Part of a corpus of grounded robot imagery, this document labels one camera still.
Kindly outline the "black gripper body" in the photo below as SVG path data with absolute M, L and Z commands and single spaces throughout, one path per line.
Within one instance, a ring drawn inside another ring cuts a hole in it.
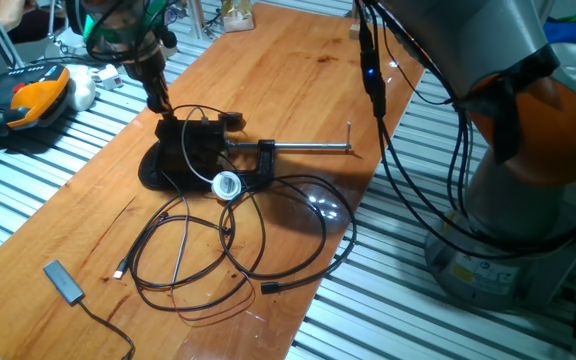
M 124 68 L 128 76 L 139 81 L 145 90 L 162 90 L 166 87 L 163 75 L 165 57 L 159 47 L 148 55 L 126 62 Z

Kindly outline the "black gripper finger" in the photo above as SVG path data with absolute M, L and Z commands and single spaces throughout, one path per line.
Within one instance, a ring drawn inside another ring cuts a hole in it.
M 156 86 L 144 85 L 144 90 L 147 94 L 147 106 L 154 113 L 162 112 L 161 98 Z
M 165 119 L 174 119 L 174 110 L 173 107 L 170 103 L 170 99 L 169 99 L 169 93 L 168 93 L 168 88 L 166 85 L 159 85 L 159 103 L 160 103 L 160 111 L 159 113 L 165 118 Z

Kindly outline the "person's bare hand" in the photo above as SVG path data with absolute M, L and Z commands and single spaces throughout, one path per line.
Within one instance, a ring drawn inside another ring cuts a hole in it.
M 21 23 L 24 14 L 34 8 L 34 0 L 0 0 L 0 23 L 10 31 Z

